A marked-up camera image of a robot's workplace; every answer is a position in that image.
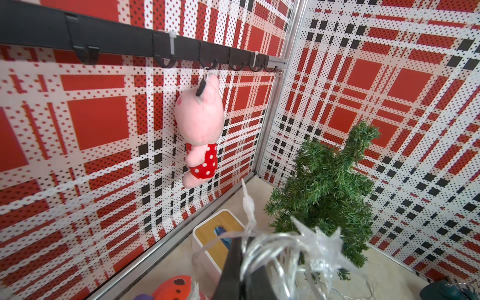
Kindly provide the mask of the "clear star string light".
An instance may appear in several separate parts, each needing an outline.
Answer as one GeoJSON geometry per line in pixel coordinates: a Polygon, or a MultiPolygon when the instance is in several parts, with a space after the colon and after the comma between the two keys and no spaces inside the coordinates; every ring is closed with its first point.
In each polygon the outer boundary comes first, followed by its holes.
{"type": "Polygon", "coordinates": [[[366,281],[367,299],[375,299],[375,286],[341,252],[341,230],[331,236],[319,228],[310,229],[296,218],[297,232],[265,233],[257,227],[255,202],[242,187],[242,205],[247,216],[244,231],[227,232],[220,238],[241,238],[242,264],[240,279],[245,285],[247,274],[266,266],[277,300],[300,300],[313,295],[327,300],[331,294],[346,300],[348,296],[333,287],[333,277],[339,270],[351,271],[366,281]]]}

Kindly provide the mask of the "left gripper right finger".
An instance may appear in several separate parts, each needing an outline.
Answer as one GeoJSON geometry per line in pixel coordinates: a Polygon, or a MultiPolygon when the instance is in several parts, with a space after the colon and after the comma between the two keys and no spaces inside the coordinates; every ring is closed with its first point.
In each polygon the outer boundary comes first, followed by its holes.
{"type": "Polygon", "coordinates": [[[246,300],[277,300],[270,282],[266,266],[261,266],[256,271],[245,277],[246,300]]]}

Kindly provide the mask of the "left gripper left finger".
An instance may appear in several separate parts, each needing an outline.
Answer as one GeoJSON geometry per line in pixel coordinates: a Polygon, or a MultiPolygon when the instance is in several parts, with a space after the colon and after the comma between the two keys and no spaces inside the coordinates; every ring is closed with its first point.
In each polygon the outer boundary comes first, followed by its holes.
{"type": "Polygon", "coordinates": [[[218,282],[212,300],[245,300],[245,284],[240,279],[243,254],[241,238],[232,238],[221,278],[218,282]]]}

